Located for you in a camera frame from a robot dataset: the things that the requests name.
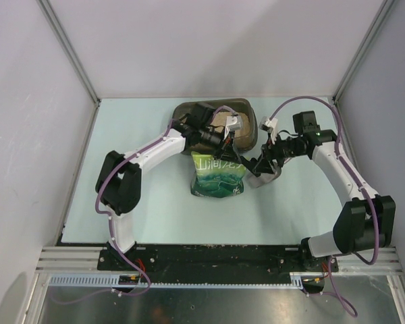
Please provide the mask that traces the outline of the black bag clip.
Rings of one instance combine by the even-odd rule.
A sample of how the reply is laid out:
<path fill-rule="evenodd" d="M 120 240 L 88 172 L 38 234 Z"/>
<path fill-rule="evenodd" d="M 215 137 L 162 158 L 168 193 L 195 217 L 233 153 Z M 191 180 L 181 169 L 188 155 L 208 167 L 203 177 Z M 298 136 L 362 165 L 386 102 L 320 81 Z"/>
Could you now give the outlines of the black bag clip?
<path fill-rule="evenodd" d="M 254 157 L 248 158 L 245 156 L 241 156 L 240 160 L 241 164 L 243 164 L 243 166 L 245 166 L 245 168 L 247 168 L 249 171 L 252 171 L 257 164 L 257 159 L 255 159 Z"/>

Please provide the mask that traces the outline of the brown litter box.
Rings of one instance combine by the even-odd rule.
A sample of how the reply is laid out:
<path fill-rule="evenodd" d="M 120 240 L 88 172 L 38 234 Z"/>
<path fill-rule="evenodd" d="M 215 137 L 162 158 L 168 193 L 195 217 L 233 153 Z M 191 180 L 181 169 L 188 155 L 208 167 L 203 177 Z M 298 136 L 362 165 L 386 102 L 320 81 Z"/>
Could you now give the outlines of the brown litter box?
<path fill-rule="evenodd" d="M 257 119 L 254 114 L 254 110 L 247 99 L 213 99 L 181 103 L 174 109 L 172 118 L 181 119 L 187 113 L 190 113 L 192 108 L 197 103 L 206 103 L 215 109 L 223 105 L 231 107 L 234 111 L 239 113 L 243 121 L 242 128 L 238 132 L 236 132 L 235 135 L 236 146 L 239 152 L 245 153 L 247 151 L 250 151 L 255 146 L 258 140 L 258 131 L 256 130 Z"/>

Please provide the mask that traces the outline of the green litter bag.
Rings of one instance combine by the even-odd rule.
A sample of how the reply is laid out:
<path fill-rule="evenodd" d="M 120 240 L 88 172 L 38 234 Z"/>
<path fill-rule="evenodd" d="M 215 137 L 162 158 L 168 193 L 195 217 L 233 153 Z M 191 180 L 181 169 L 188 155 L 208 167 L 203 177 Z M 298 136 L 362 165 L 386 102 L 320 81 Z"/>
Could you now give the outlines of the green litter bag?
<path fill-rule="evenodd" d="M 243 165 L 197 152 L 192 152 L 191 156 L 195 167 L 190 185 L 192 195 L 227 198 L 244 192 L 246 168 Z"/>

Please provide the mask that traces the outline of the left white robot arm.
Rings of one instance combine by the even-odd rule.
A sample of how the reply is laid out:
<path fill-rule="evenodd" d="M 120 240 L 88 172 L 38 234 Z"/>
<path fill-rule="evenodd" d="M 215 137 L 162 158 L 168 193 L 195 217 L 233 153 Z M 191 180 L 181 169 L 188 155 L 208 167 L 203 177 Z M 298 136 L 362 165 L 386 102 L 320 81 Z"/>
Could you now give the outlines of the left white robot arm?
<path fill-rule="evenodd" d="M 179 119 L 170 119 L 166 130 L 152 142 L 135 151 L 111 151 L 103 162 L 95 191 L 95 211 L 108 217 L 112 261 L 120 269 L 131 268 L 136 254 L 131 211 L 141 197 L 143 175 L 164 160 L 203 144 L 213 149 L 218 159 L 240 163 L 234 144 L 236 131 L 242 129 L 240 114 L 227 105 L 214 108 L 198 102 Z"/>

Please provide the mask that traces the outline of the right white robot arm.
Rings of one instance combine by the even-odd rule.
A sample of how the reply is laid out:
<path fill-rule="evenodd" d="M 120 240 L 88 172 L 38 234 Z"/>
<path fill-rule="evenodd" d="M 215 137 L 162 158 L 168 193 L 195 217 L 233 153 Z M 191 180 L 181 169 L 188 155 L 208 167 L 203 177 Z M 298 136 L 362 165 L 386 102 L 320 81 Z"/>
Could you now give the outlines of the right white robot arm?
<path fill-rule="evenodd" d="M 340 215 L 327 233 L 302 240 L 298 264 L 315 270 L 323 258 L 356 255 L 362 262 L 376 263 L 380 248 L 392 240 L 396 204 L 382 196 L 359 174 L 344 152 L 341 134 L 322 130 L 313 111 L 293 116 L 295 135 L 283 139 L 274 116 L 262 120 L 260 128 L 268 134 L 261 154 L 250 162 L 250 185 L 258 188 L 281 175 L 287 159 L 307 156 L 325 174 L 342 205 Z"/>

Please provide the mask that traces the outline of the metal scoop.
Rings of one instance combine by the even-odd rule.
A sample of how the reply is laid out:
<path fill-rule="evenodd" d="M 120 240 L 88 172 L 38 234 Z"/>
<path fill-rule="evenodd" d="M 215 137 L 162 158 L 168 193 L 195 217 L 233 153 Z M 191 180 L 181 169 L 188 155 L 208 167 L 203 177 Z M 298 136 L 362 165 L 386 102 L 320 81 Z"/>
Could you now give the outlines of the metal scoop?
<path fill-rule="evenodd" d="M 260 188 L 261 186 L 264 186 L 276 180 L 281 175 L 281 167 L 277 163 L 274 164 L 277 167 L 277 173 L 275 175 L 263 173 L 259 177 L 256 177 L 252 173 L 249 173 L 246 178 L 247 184 L 251 188 Z"/>

